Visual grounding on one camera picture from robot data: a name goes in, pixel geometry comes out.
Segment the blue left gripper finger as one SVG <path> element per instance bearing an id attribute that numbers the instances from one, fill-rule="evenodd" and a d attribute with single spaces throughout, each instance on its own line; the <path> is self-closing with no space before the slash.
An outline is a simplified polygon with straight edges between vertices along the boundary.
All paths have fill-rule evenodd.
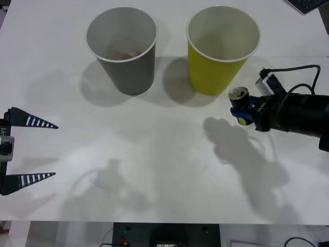
<path id="1" fill-rule="evenodd" d="M 1 195 L 10 195 L 54 175 L 56 175 L 55 172 L 6 175 L 4 177 L 3 186 L 1 187 Z"/>
<path id="2" fill-rule="evenodd" d="M 4 113 L 4 120 L 14 127 L 33 127 L 58 129 L 59 127 L 42 118 L 34 116 L 16 107 L 11 107 Z"/>

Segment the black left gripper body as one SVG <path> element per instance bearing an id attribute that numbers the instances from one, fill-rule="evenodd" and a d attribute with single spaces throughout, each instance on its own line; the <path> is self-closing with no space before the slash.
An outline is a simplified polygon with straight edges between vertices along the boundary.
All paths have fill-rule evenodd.
<path id="1" fill-rule="evenodd" d="M 6 175 L 7 162 L 12 160 L 12 138 L 9 122 L 1 119 L 1 180 Z"/>

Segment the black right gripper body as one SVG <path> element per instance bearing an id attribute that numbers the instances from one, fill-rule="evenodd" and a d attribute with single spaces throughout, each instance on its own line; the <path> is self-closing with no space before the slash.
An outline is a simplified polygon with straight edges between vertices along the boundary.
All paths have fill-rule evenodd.
<path id="1" fill-rule="evenodd" d="M 255 129 L 260 132 L 268 132 L 271 129 L 279 130 L 276 121 L 276 112 L 279 105 L 279 96 L 261 96 L 259 105 L 251 110 Z"/>

